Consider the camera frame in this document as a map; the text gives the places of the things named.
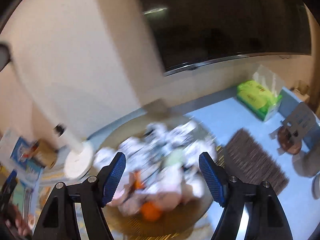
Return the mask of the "person's left hand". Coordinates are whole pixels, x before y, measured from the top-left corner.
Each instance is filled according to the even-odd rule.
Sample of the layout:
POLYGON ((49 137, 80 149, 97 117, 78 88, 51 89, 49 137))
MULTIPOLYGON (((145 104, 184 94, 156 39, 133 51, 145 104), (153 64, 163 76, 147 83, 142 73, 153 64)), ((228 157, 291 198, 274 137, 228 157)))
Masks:
POLYGON ((22 218, 22 215, 20 211, 16 208, 16 206, 13 206, 15 213, 16 213, 16 218, 15 218, 15 226, 17 228, 18 234, 20 236, 31 236, 32 231, 28 226, 28 223, 22 218))

